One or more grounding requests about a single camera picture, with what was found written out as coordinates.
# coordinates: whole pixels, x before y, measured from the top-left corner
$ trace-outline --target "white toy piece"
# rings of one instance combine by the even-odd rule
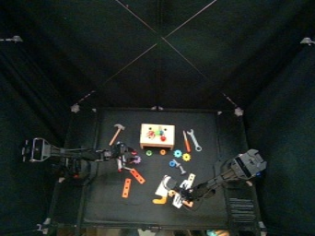
[[[171,179],[171,176],[164,175],[164,178],[163,178],[163,180],[160,182],[160,185],[158,185],[158,187],[157,187],[157,189],[154,191],[154,194],[158,195],[161,197],[161,199],[153,199],[152,200],[153,204],[164,204],[165,203],[167,193],[168,193],[168,191],[165,189],[165,183],[167,183],[167,181],[169,179]]]
[[[192,183],[193,183],[193,180],[195,180],[195,174],[191,173],[189,176],[188,176],[188,180],[184,180],[181,182],[181,185],[180,185],[180,188],[184,188],[184,189],[188,189],[192,187]],[[175,196],[173,196],[173,201],[172,201],[172,205],[176,207],[176,208],[181,208],[181,204],[183,204],[183,201],[181,201],[181,195],[175,193]]]

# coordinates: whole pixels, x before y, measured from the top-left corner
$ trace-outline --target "silver wrench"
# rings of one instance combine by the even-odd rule
[[[195,144],[196,151],[200,151],[201,146],[197,144],[197,140],[196,140],[196,137],[193,135],[193,129],[191,129],[191,132],[187,131],[187,134],[192,137],[192,141],[193,141],[193,144]]]

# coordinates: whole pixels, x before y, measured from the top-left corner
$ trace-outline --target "black table surface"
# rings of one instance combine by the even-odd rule
[[[104,226],[158,226],[164,229],[224,229],[228,226],[228,212],[223,188],[219,188],[212,198],[196,202],[192,209],[172,206],[172,198],[167,198],[164,205],[152,204],[156,188],[164,175],[169,175],[179,183],[196,175],[195,184],[208,181],[219,172],[224,160],[233,158],[247,151],[243,121],[232,112],[152,112],[129,110],[80,111],[72,116],[66,138],[68,148],[108,149],[108,143],[117,131],[114,124],[125,129],[120,131],[116,141],[124,142],[136,149],[141,157],[138,164],[128,164],[145,179],[140,184],[128,171],[117,172],[113,159],[100,162],[97,175],[86,188],[82,221],[90,225]],[[195,150],[191,136],[187,136],[192,148],[191,160],[183,161],[173,156],[173,150],[165,148],[165,155],[160,155],[158,147],[140,148],[141,124],[175,125],[175,147],[185,152],[183,133],[193,129],[201,151]],[[168,162],[176,159],[187,170],[171,168]],[[121,197],[125,178],[132,179],[128,198]],[[73,223],[77,217],[78,194],[70,193],[70,187],[64,187],[56,208],[56,220]]]

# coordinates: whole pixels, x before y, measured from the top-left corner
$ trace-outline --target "black enclosure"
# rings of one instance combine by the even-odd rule
[[[40,235],[53,196],[50,167],[22,162],[22,141],[105,148],[113,124],[124,123],[118,138],[140,149],[148,122],[176,125],[176,148],[181,130],[196,129],[203,151],[184,164],[197,182],[220,172],[220,161],[257,149],[268,165],[253,188],[225,186],[193,213],[153,206],[160,178],[177,170],[165,167],[169,153],[154,161],[140,150],[149,184],[133,185],[138,195],[125,202],[106,194],[128,174],[100,163],[84,191],[62,185],[56,221],[229,230],[228,200],[244,197],[269,235],[313,235],[313,9],[311,0],[5,1],[0,235]]]

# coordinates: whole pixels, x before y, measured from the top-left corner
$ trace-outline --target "toy tool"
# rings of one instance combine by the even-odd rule
[[[120,130],[124,130],[124,126],[121,124],[114,124],[113,126],[117,128],[117,131],[116,131],[116,133],[113,135],[113,138],[112,138],[112,140],[109,142],[109,146],[113,145],[113,142],[114,142],[114,139],[116,139],[116,137],[118,135]]]
[[[189,146],[189,142],[188,142],[185,133],[184,133],[184,131],[181,131],[181,132],[183,132],[183,138],[184,138],[184,144],[185,144],[187,152],[191,152],[191,146]]]
[[[187,131],[187,134],[192,137],[192,141],[193,141],[193,144],[195,144],[196,151],[200,151],[201,146],[197,143],[197,140],[196,140],[196,137],[195,137],[195,134],[193,134],[193,129],[191,129],[191,132]]]

